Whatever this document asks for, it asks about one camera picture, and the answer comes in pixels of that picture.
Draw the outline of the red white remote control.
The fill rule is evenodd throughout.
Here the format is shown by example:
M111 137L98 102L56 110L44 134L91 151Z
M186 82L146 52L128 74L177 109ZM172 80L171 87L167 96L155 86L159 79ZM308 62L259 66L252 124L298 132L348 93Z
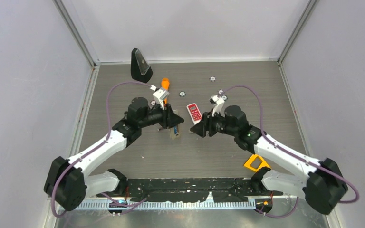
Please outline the red white remote control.
M196 103L188 104L186 106L193 124L196 125L202 119L202 114Z

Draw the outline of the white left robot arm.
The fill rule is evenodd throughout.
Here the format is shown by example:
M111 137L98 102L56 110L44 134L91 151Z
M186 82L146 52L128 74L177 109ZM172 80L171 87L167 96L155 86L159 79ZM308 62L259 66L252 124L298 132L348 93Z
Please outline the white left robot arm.
M67 159L59 156L53 160L43 191L66 211L74 210L85 197L102 192L123 196L127 179L119 171L109 169L98 175L91 173L108 158L134 143L143 128L159 124L169 129L183 122L184 119L172 110L170 104L149 107L147 99L136 97L124 117L101 140Z

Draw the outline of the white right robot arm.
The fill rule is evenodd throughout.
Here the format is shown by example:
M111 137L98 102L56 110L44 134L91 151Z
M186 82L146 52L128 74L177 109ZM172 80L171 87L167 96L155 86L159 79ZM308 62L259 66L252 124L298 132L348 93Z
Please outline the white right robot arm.
M272 139L253 126L237 105L228 106L224 115L205 112L190 131L202 138L217 133L232 136L239 148L272 160L288 170L284 174L271 168L261 168L252 177L252 188L259 195L270 191L288 193L304 199L320 214L328 215L348 191L338 164L301 154Z

